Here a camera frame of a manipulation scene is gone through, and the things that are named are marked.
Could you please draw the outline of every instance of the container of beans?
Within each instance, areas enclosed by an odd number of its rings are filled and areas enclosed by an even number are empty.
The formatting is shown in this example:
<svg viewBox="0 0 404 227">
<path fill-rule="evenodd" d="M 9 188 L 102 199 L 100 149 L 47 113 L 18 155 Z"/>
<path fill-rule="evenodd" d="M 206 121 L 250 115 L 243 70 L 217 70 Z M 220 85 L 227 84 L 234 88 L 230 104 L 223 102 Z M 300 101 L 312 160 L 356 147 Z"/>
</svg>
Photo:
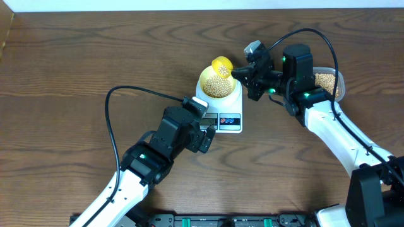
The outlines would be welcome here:
<svg viewBox="0 0 404 227">
<path fill-rule="evenodd" d="M 324 88 L 333 94 L 335 83 L 335 69 L 329 67 L 314 67 L 313 73 L 316 77 L 316 85 Z M 341 72 L 338 72 L 338 84 L 336 87 L 335 101 L 339 102 L 345 95 L 345 84 Z"/>
<path fill-rule="evenodd" d="M 207 67 L 199 77 L 196 94 L 202 100 L 216 107 L 234 103 L 241 93 L 241 84 L 232 76 L 226 79 L 217 75 L 212 66 Z"/>
</svg>

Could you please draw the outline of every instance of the small yellow scoop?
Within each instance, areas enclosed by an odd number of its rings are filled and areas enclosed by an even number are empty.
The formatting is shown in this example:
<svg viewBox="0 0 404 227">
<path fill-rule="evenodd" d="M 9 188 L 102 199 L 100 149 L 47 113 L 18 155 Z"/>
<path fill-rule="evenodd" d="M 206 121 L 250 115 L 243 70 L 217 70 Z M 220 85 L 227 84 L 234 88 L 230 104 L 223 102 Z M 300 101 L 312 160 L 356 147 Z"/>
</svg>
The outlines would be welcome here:
<svg viewBox="0 0 404 227">
<path fill-rule="evenodd" d="M 219 56 L 212 61 L 213 70 L 223 79 L 227 79 L 232 75 L 233 64 L 224 56 Z"/>
</svg>

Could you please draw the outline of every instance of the white wall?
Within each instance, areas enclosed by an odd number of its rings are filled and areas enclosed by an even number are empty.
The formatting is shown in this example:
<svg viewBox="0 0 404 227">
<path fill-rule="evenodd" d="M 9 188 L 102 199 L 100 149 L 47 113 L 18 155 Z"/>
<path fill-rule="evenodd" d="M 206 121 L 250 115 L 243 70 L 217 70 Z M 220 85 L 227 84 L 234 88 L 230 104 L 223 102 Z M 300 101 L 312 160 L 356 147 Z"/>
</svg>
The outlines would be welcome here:
<svg viewBox="0 0 404 227">
<path fill-rule="evenodd" d="M 14 12 L 402 8 L 404 0 L 3 0 Z"/>
</svg>

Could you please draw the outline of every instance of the white scale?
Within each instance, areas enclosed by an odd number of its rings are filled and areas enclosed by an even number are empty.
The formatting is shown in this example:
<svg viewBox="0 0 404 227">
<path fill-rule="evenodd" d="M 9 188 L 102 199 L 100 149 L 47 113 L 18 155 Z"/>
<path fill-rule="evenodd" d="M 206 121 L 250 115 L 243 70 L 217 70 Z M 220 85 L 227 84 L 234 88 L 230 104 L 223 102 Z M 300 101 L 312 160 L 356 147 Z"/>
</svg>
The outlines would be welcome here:
<svg viewBox="0 0 404 227">
<path fill-rule="evenodd" d="M 209 104 L 206 115 L 201 119 L 199 125 L 201 130 L 206 130 L 214 125 L 216 133 L 240 133 L 242 131 L 242 86 L 234 79 L 234 90 L 224 98 L 212 98 L 202 89 L 201 83 L 207 78 L 216 74 L 212 66 L 207 67 L 199 77 L 196 85 L 196 97 Z"/>
</svg>

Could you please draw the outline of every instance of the wooden table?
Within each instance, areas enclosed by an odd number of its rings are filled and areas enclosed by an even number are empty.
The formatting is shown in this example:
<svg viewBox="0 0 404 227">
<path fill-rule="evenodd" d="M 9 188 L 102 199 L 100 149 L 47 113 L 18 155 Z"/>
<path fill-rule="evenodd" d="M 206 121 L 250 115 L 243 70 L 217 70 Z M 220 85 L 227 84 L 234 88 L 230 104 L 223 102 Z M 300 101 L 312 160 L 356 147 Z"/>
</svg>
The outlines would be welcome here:
<svg viewBox="0 0 404 227">
<path fill-rule="evenodd" d="M 334 45 L 347 94 L 344 112 L 378 145 L 404 155 L 404 10 L 316 9 L 20 13 L 0 62 L 0 226 L 66 226 L 115 171 L 104 119 L 108 90 L 130 84 L 193 96 L 218 55 L 246 64 L 243 49 L 298 28 Z M 316 35 L 315 66 L 333 67 Z M 119 152 L 158 127 L 178 103 L 138 91 L 111 98 Z M 244 130 L 217 135 L 208 154 L 183 151 L 143 202 L 177 213 L 310 211 L 344 203 L 349 177 L 323 142 L 244 90 Z"/>
</svg>

